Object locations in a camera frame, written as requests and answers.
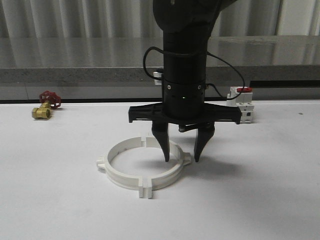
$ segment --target brass valve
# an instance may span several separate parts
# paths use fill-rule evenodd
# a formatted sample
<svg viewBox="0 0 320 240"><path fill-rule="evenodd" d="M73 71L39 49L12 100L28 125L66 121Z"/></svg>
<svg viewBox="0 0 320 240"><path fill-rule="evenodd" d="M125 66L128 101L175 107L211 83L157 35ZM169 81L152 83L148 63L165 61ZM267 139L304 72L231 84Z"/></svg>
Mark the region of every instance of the brass valve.
<svg viewBox="0 0 320 240"><path fill-rule="evenodd" d="M51 117L50 102L46 101L40 107L35 107L32 110L32 117L34 119L49 119Z"/></svg>
<svg viewBox="0 0 320 240"><path fill-rule="evenodd" d="M51 109L57 109L61 106L61 97L55 92L45 91L39 95L40 107L32 110L34 119L49 119L51 117Z"/></svg>

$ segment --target table surface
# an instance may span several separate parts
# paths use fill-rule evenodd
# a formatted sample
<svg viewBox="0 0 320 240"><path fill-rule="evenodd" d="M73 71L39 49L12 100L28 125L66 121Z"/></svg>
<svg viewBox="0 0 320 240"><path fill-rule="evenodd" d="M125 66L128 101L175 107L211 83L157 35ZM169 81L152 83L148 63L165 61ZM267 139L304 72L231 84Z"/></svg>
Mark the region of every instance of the table surface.
<svg viewBox="0 0 320 240"><path fill-rule="evenodd" d="M96 167L118 142L151 131L128 123L141 103L65 103L50 120L31 117L38 104L0 105L0 239L320 239L320 100L254 104L254 123L217 122L200 162L153 199ZM193 151L195 131L169 131ZM147 174L174 162L138 148L113 166Z"/></svg>

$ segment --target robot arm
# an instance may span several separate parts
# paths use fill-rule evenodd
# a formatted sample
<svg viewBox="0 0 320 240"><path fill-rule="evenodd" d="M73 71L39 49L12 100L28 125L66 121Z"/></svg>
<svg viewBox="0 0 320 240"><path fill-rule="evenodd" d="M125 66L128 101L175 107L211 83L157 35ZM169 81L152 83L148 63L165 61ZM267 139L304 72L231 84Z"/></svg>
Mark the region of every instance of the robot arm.
<svg viewBox="0 0 320 240"><path fill-rule="evenodd" d="M235 0L153 0L163 30L162 102L129 109L129 122L152 121L152 133L169 161L168 123L180 132L197 129L194 158L214 135L214 124L240 123L238 107L205 103L208 39L221 9Z"/></svg>

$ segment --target wire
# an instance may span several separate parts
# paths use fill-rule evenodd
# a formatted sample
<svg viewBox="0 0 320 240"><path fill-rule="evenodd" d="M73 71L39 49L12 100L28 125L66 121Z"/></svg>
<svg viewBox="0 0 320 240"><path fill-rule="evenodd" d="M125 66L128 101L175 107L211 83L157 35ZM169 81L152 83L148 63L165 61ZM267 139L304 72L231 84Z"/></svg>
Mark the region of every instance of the wire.
<svg viewBox="0 0 320 240"><path fill-rule="evenodd" d="M162 50L162 49L160 49L160 48L158 48L158 47L156 47L156 46L151 46L151 47L149 47L149 48L145 51L145 53L144 53L144 55L143 55L143 62L142 62L142 64L143 64L143 70L144 70L145 74L146 74L148 77L150 77L150 78L152 78L152 79L155 79L155 80L160 80L160 81L162 81L162 78L161 78L161 77L152 76L152 75L148 72L148 70L147 70L146 60L147 60L148 54L149 54L152 50L155 50L155 51L157 51L157 52L159 52L159 53L161 53L161 54L163 54L163 55L174 56L174 57L177 57L177 58L192 57L192 56L196 55L196 54L199 52L199 51L195 51L195 52L192 52L192 53L176 53L176 52L164 51L164 50ZM244 88L246 87L245 79L244 79L244 77L242 76L242 74L241 74L234 66L232 66L230 63L228 63L227 61L223 60L222 58L220 58L220 57L218 57L218 56L216 56L216 55L214 55L214 54L212 54L212 53L210 53L210 52L208 52L208 51L206 52L206 54L207 54L208 56L210 56L210 57L213 57L213 58L215 58L215 59L220 60L221 62L223 62L223 63L227 64L229 67L231 67L231 68L239 75L239 77L241 78L242 83L243 83L243 86L242 86L242 89L241 89L241 91L239 92L239 94L237 94L237 95L234 96L234 97L227 98L227 97L225 97L225 96L222 96L222 94L221 94L221 93L219 92L219 90L217 89L216 85L214 85L213 83L207 83L206 85L213 87L214 90L216 91L216 93L217 93L221 98L223 98L224 100L233 100L233 99L236 99L237 97L239 97L239 96L242 94Z"/></svg>

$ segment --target brass fitting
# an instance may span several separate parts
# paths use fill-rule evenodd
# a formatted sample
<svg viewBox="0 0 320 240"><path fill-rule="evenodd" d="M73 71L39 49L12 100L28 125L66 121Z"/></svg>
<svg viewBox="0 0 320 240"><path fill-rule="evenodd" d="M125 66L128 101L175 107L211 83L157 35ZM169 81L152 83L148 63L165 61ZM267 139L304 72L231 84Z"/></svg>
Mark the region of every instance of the brass fitting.
<svg viewBox="0 0 320 240"><path fill-rule="evenodd" d="M32 110L32 117L34 119L49 119L51 117L51 105L49 101L41 104L41 106L35 107Z"/></svg>

